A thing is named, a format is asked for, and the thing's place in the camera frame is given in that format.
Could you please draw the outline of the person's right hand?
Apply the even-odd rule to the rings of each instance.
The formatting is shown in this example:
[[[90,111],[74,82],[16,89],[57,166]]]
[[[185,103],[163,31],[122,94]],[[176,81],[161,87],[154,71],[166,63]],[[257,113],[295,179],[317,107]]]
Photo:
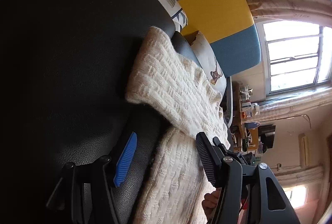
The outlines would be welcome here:
[[[213,210],[218,204],[220,193],[221,188],[216,188],[213,192],[204,195],[201,205],[208,221],[212,217]]]

